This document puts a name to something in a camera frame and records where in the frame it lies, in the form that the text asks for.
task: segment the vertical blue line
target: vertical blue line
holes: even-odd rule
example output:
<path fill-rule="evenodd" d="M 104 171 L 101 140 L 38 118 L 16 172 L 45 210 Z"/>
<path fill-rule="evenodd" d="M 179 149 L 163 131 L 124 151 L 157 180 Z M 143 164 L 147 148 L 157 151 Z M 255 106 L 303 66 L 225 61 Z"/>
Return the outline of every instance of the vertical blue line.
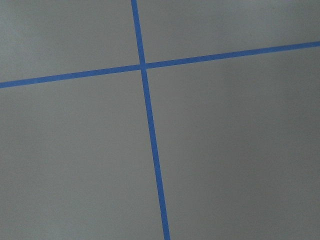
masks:
<path fill-rule="evenodd" d="M 146 116 L 147 116 L 148 127 L 149 127 L 156 187 L 158 191 L 158 198 L 159 198 L 159 205 L 160 205 L 160 212 L 161 212 L 162 230 L 163 230 L 164 240 L 170 240 L 165 193 L 164 193 L 164 187 L 163 187 L 162 176 L 161 176 L 156 131 L 155 131 L 155 124 L 154 124 L 154 117 L 152 113 L 146 59 L 145 59 L 144 46 L 142 42 L 142 34 L 141 34 L 141 28 L 140 28 L 137 0 L 131 0 L 131 5 L 132 5 L 136 43 L 137 43 L 139 61 L 140 61 L 140 67 L 141 67 L 141 78 L 142 78 L 142 86 L 143 86 L 144 101 L 145 101 L 145 108 L 146 108 Z"/>

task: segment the gray surface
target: gray surface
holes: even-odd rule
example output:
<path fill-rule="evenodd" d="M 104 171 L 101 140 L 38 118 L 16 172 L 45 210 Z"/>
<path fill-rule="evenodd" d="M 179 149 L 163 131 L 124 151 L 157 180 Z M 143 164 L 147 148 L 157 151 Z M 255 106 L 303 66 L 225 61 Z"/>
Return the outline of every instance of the gray surface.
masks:
<path fill-rule="evenodd" d="M 2 0 L 0 82 L 139 63 L 129 0 Z"/>
<path fill-rule="evenodd" d="M 318 41 L 319 0 L 139 0 L 147 62 Z"/>
<path fill-rule="evenodd" d="M 163 239 L 140 72 L 0 102 L 0 239 Z"/>
<path fill-rule="evenodd" d="M 320 239 L 320 49 L 150 69 L 173 240 Z"/>

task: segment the gray floor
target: gray floor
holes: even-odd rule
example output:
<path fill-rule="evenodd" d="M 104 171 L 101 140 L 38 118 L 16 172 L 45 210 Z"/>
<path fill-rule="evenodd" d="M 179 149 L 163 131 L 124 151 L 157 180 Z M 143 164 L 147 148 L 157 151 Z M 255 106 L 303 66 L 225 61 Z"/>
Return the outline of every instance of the gray floor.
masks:
<path fill-rule="evenodd" d="M 320 40 L 320 1 L 138 0 L 146 61 Z M 138 65 L 128 0 L 4 0 L 0 83 Z M 320 48 L 148 69 L 172 240 L 320 239 Z M 164 239 L 140 71 L 0 89 L 0 239 Z"/>

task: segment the blue stripe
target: blue stripe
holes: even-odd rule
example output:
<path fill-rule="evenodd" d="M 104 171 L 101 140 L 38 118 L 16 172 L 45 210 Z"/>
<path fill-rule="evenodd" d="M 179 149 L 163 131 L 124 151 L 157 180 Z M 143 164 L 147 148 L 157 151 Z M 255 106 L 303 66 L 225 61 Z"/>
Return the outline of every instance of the blue stripe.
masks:
<path fill-rule="evenodd" d="M 140 28 L 137 0 L 131 0 L 131 5 L 132 5 L 133 20 L 134 20 L 136 43 L 137 43 L 140 66 L 141 66 L 142 86 L 143 86 L 143 93 L 144 93 L 146 116 L 147 116 L 148 126 L 149 126 L 149 135 L 150 135 L 150 142 L 151 142 L 156 187 L 158 191 L 158 198 L 159 198 L 159 205 L 160 205 L 162 230 L 163 230 L 164 240 L 170 240 L 166 200 L 165 200 L 165 193 L 164 193 L 164 187 L 162 182 L 156 130 L 155 130 L 154 117 L 152 112 L 146 60 L 145 60 L 144 46 L 142 42 L 142 34 L 141 34 L 141 28 Z"/>
<path fill-rule="evenodd" d="M 213 61 L 213 60 L 220 60 L 220 59 L 230 59 L 230 58 L 237 58 L 237 57 L 243 57 L 243 56 L 268 54 L 268 53 L 297 50 L 297 49 L 307 49 L 307 48 L 314 48 L 314 47 L 320 47 L 320 41 L 292 44 L 292 45 L 285 45 L 285 46 L 266 47 L 266 48 L 244 50 L 244 51 L 234 51 L 234 52 L 212 54 L 212 55 L 206 55 L 206 56 L 195 56 L 195 57 L 188 57 L 188 58 L 181 58 L 181 59 L 167 60 L 167 61 L 151 62 L 146 64 L 146 68 L 154 69 L 154 68 L 168 67 L 168 66 L 181 65 L 181 64 L 199 63 L 199 62 L 206 62 L 206 61 Z"/>
<path fill-rule="evenodd" d="M 53 76 L 42 76 L 42 77 L 16 80 L 16 81 L 0 82 L 0 89 L 21 86 L 21 85 L 54 82 L 54 81 L 67 80 L 67 79 L 77 79 L 77 78 L 92 77 L 92 76 L 98 76 L 98 75 L 123 73 L 123 72 L 136 71 L 136 70 L 140 70 L 140 65 L 119 66 L 119 67 L 112 67 L 112 68 L 105 68 L 105 69 L 98 69 L 98 70 L 66 73 L 66 74 L 53 75 Z"/>

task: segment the blue tape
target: blue tape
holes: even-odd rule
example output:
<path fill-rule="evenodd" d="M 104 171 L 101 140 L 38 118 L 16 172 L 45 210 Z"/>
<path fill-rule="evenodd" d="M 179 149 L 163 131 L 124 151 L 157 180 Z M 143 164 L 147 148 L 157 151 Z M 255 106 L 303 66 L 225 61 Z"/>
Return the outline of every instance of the blue tape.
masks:
<path fill-rule="evenodd" d="M 285 46 L 266 47 L 266 48 L 244 50 L 244 51 L 234 51 L 234 52 L 212 54 L 212 55 L 206 55 L 206 56 L 195 56 L 195 57 L 188 57 L 188 58 L 181 58 L 181 59 L 167 60 L 167 61 L 151 62 L 146 64 L 146 68 L 154 69 L 154 68 L 162 68 L 162 67 L 181 65 L 181 64 L 192 64 L 192 63 L 199 63 L 199 62 L 206 62 L 206 61 L 213 61 L 213 60 L 220 60 L 220 59 L 230 59 L 230 58 L 237 58 L 237 57 L 243 57 L 243 56 L 268 54 L 268 53 L 307 49 L 307 48 L 314 48 L 314 47 L 320 47 L 320 41 L 305 42 L 305 43 L 285 45 Z"/>
<path fill-rule="evenodd" d="M 159 205 L 160 205 L 162 230 L 163 230 L 164 240 L 170 240 L 170 231 L 169 231 L 169 224 L 168 224 L 168 217 L 167 217 L 166 200 L 165 200 L 165 193 L 164 193 L 164 187 L 163 187 L 163 182 L 162 182 L 162 175 L 161 175 L 161 168 L 160 168 L 160 161 L 159 161 L 159 154 L 158 154 L 158 146 L 157 146 L 157 138 L 156 138 L 156 130 L 155 130 L 154 117 L 153 117 L 153 112 L 152 112 L 150 90 L 149 90 L 149 83 L 148 83 L 148 75 L 147 75 L 147 68 L 146 68 L 146 60 L 145 60 L 145 52 L 144 52 L 144 46 L 143 46 L 143 41 L 142 41 L 137 0 L 131 0 L 131 5 L 132 5 L 136 43 L 137 43 L 140 66 L 141 66 L 142 86 L 143 86 L 143 93 L 144 93 L 146 116 L 147 116 L 148 127 L 149 127 L 149 135 L 150 135 L 153 165 L 154 165 L 154 172 L 155 172 L 155 181 L 156 181 L 156 187 L 157 187 L 157 191 L 158 191 L 158 198 L 159 198 Z"/>
<path fill-rule="evenodd" d="M 111 68 L 98 69 L 98 70 L 66 73 L 66 74 L 53 75 L 53 76 L 42 76 L 42 77 L 16 80 L 16 81 L 6 81 L 6 82 L 0 82 L 0 89 L 22 86 L 22 85 L 29 85 L 29 84 L 39 84 L 39 83 L 54 82 L 54 81 L 60 81 L 60 80 L 92 77 L 92 76 L 98 76 L 98 75 L 123 73 L 128 71 L 136 71 L 140 69 L 141 69 L 140 65 L 137 64 L 137 65 L 118 66 L 118 67 L 111 67 Z"/>

